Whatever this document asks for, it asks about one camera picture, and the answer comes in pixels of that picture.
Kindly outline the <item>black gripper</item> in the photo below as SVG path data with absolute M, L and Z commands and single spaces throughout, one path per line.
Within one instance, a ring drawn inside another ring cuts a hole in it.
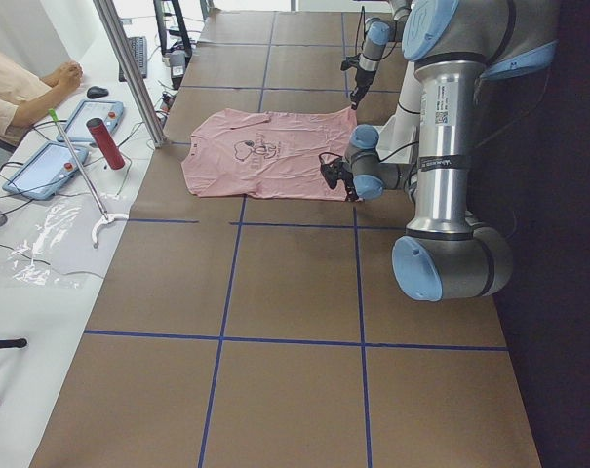
M 375 71 L 369 71 L 363 68 L 358 68 L 355 75 L 355 87 L 350 93 L 351 108 L 357 110 L 360 102 L 366 96 L 367 91 L 372 85 L 375 77 Z
M 346 202 L 361 202 L 362 198 L 357 194 L 357 190 L 354 184 L 354 176 L 349 171 L 343 171 L 341 173 L 341 180 L 343 181 L 344 188 L 346 191 L 345 201 Z

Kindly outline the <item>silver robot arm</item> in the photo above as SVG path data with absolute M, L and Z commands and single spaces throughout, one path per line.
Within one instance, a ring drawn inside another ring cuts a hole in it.
M 510 279 L 510 248 L 466 205 L 478 85 L 547 68 L 557 47 L 556 1 L 394 1 L 389 20 L 365 23 L 350 100 L 358 105 L 385 49 L 407 61 L 395 114 L 352 133 L 338 173 L 362 200 L 408 194 L 414 217 L 392 250 L 393 271 L 412 299 L 487 296 Z
M 407 19 L 413 9 L 413 1 L 388 1 L 392 9 L 392 20 L 377 17 L 365 19 L 365 9 L 361 10 L 358 27 L 364 28 L 361 50 L 354 56 L 347 56 L 340 69 L 356 70 L 355 87 L 350 92 L 351 108 L 356 110 L 374 82 L 379 64 L 390 55 L 385 53 L 388 43 L 393 46 L 401 43 Z

